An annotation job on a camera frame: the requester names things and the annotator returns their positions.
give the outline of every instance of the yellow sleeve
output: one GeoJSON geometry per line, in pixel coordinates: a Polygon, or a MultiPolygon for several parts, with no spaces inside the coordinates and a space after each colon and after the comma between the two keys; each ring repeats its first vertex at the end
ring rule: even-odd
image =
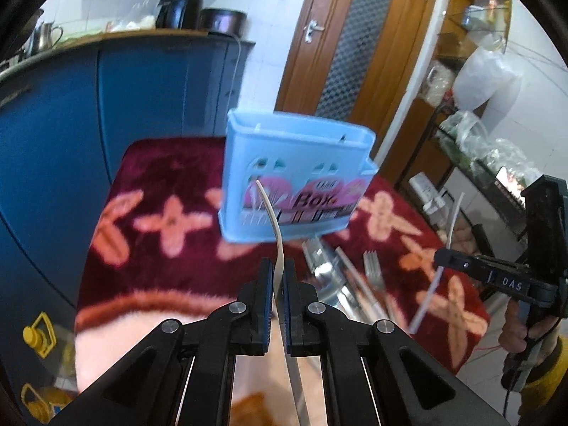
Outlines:
{"type": "Polygon", "coordinates": [[[562,351],[556,364],[542,377],[527,383],[521,391],[519,415],[524,416],[546,405],[568,369],[568,338],[560,337],[562,351]]]}

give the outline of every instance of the door glass panel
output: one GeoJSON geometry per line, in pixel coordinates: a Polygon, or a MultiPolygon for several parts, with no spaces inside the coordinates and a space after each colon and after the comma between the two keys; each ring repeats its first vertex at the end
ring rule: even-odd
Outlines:
{"type": "Polygon", "coordinates": [[[391,0],[351,0],[315,115],[347,120],[373,58],[391,0]]]}

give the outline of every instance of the orange stripe on blanket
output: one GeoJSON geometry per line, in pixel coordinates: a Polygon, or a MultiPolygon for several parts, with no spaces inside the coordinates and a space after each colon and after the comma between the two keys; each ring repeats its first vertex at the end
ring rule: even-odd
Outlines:
{"type": "Polygon", "coordinates": [[[229,296],[208,296],[170,291],[135,291],[111,301],[83,308],[75,318],[75,333],[109,323],[133,311],[170,311],[201,317],[231,303],[229,296]]]}

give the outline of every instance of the door frame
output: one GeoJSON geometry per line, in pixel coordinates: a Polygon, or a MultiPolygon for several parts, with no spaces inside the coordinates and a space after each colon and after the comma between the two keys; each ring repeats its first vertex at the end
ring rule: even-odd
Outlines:
{"type": "MultiPolygon", "coordinates": [[[[300,16],[297,20],[294,38],[292,39],[290,51],[288,53],[288,59],[286,59],[286,66],[284,68],[282,82],[280,82],[280,89],[278,91],[278,97],[276,99],[274,110],[283,109],[286,95],[288,94],[288,89],[290,87],[290,82],[292,81],[295,62],[300,51],[300,47],[303,43],[304,27],[306,26],[308,18],[310,17],[313,1],[314,0],[304,0],[304,3],[302,5],[302,11],[300,11],[300,16]]],[[[420,53],[420,50],[422,49],[422,45],[424,45],[424,38],[432,19],[435,2],[436,0],[426,1],[424,12],[422,12],[422,18],[420,20],[420,25],[418,26],[418,30],[416,32],[416,38],[414,39],[410,55],[408,56],[408,62],[405,65],[402,76],[400,77],[399,86],[396,90],[395,95],[393,96],[393,101],[388,108],[387,119],[383,122],[382,126],[380,126],[379,129],[375,130],[377,133],[377,141],[374,146],[374,150],[378,150],[381,142],[384,139],[384,136],[388,131],[388,128],[393,122],[393,118],[398,107],[400,106],[400,102],[402,101],[402,98],[406,93],[408,82],[410,81],[411,75],[413,74],[416,67],[418,55],[420,53]]]]}

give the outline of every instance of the human hand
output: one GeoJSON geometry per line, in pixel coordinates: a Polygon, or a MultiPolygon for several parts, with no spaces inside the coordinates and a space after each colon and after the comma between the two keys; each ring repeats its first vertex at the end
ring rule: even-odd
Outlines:
{"type": "MultiPolygon", "coordinates": [[[[499,336],[499,344],[507,351],[513,354],[523,352],[526,349],[525,338],[528,337],[535,340],[540,338],[548,330],[550,330],[558,317],[547,316],[539,323],[527,330],[517,315],[519,314],[519,303],[514,299],[509,300],[507,310],[505,312],[505,324],[503,325],[503,332],[499,336]]],[[[556,327],[555,331],[550,333],[542,342],[542,347],[536,361],[536,365],[541,364],[546,357],[554,351],[560,333],[560,325],[556,327]]]]}

